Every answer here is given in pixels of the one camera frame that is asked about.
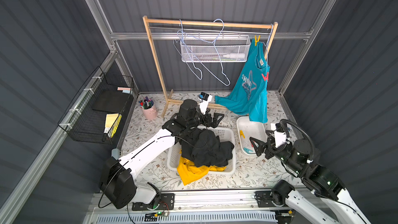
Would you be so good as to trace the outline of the yellow t-shirt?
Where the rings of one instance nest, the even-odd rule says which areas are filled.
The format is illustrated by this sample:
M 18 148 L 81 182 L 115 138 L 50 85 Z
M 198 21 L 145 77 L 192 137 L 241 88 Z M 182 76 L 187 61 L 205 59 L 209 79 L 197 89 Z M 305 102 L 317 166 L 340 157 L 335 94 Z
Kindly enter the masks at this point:
M 196 167 L 195 164 L 183 157 L 180 157 L 177 172 L 182 183 L 186 186 L 206 176 L 209 172 L 223 172 L 227 167 L 217 166 L 201 166 Z

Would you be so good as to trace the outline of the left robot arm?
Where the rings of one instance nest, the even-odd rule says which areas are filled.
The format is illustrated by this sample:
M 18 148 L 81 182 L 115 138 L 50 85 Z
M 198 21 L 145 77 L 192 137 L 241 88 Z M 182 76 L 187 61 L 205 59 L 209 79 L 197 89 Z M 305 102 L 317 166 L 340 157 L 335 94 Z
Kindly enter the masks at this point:
M 216 128 L 224 118 L 224 114 L 209 114 L 207 108 L 212 95 L 202 92 L 198 97 L 199 103 L 184 100 L 179 112 L 139 148 L 118 159 L 111 157 L 106 160 L 99 188 L 115 208 L 124 208 L 129 203 L 158 207 L 160 190 L 152 183 L 135 183 L 140 172 L 159 154 L 184 141 L 199 125 Z

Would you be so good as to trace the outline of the red clothespin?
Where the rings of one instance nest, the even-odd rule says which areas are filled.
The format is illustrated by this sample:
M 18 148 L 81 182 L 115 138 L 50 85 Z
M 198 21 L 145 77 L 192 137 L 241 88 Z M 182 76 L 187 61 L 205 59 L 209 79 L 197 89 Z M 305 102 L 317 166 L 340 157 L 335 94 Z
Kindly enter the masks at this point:
M 261 74 L 261 75 L 262 75 L 263 80 L 265 82 L 268 82 L 268 80 L 269 80 L 269 72 L 267 72 L 266 74 Z

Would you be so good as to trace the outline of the black t-shirt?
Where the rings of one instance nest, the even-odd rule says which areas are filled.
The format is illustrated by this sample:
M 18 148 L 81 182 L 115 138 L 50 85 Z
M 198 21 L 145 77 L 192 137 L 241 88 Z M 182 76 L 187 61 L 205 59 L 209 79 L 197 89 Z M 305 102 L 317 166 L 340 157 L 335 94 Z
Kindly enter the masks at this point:
M 194 129 L 179 138 L 181 155 L 196 167 L 226 167 L 233 158 L 234 144 L 222 142 L 209 129 Z

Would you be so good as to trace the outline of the blue wire hanger black shirt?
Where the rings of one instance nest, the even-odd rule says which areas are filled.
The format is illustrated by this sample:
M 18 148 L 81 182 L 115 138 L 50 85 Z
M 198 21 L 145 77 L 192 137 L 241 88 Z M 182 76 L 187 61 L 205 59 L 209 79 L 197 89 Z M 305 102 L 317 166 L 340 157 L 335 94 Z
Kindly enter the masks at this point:
M 220 37 L 221 34 L 223 34 L 225 23 L 222 19 L 216 19 L 213 21 L 213 23 L 217 23 L 218 21 L 222 23 L 222 29 L 219 31 L 217 36 L 212 41 L 207 40 L 207 39 L 201 39 L 201 38 L 199 38 L 199 35 L 197 35 L 197 36 L 189 35 L 188 33 L 186 33 L 186 35 L 184 37 L 184 41 L 186 43 L 186 40 L 188 38 L 193 38 L 200 42 L 205 42 L 206 45 L 193 45 L 193 46 L 189 46 L 186 43 L 187 47 L 189 48 L 189 54 L 193 58 L 193 62 L 194 63 L 199 62 L 215 79 L 217 79 L 223 85 L 229 86 L 231 84 L 231 82 L 230 82 L 229 78 L 227 77 L 227 75 L 224 73 L 224 68 L 223 68 L 223 64 L 222 64 L 223 58 L 220 55 L 219 50 L 217 49 L 219 46 L 216 45 L 217 39 Z M 210 58 L 215 59 L 216 62 L 220 63 L 221 73 L 228 81 L 227 84 L 225 82 L 223 82 L 221 79 L 219 79 L 211 70 L 209 70 L 204 65 L 204 62 L 207 62 L 207 60 L 209 60 Z

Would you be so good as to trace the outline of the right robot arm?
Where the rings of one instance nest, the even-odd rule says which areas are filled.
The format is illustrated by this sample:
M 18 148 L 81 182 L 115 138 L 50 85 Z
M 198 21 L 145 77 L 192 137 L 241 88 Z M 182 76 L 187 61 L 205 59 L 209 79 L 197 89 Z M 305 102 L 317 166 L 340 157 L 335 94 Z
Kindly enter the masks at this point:
M 368 224 L 370 221 L 356 205 L 342 180 L 319 163 L 320 150 L 309 134 L 295 122 L 282 119 L 266 130 L 267 140 L 249 140 L 258 157 L 276 158 L 294 178 L 326 204 L 331 217 L 307 200 L 292 184 L 281 179 L 270 191 L 256 191 L 258 207 L 289 207 L 289 215 L 299 213 L 312 224 Z

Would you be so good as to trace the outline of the teal t-shirt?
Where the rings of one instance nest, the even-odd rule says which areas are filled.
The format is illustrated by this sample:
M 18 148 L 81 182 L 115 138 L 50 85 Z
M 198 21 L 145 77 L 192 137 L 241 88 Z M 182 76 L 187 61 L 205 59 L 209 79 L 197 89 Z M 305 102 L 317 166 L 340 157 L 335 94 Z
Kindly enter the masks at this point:
M 267 84 L 261 74 L 270 71 L 263 43 L 250 46 L 247 61 L 232 92 L 226 97 L 215 96 L 215 103 L 234 114 L 249 116 L 250 121 L 267 123 Z

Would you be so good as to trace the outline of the blue wire hanger yellow shirt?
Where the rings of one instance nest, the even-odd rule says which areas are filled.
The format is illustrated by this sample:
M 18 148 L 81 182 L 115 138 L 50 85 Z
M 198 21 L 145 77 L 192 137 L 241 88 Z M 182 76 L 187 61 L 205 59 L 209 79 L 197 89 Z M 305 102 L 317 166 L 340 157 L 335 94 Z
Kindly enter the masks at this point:
M 198 80 L 202 80 L 203 79 L 203 72 L 200 68 L 196 67 L 194 62 L 193 62 L 193 58 L 192 56 L 189 54 L 189 48 L 187 47 L 185 41 L 184 41 L 184 37 L 186 35 L 185 31 L 183 30 L 183 23 L 182 20 L 180 19 L 180 30 L 177 31 L 177 36 L 179 37 L 179 43 L 180 43 L 180 55 L 182 58 L 188 58 L 188 60 L 185 60 L 185 64 L 187 65 L 187 67 L 189 68 L 189 70 L 191 71 L 191 73 L 198 79 Z

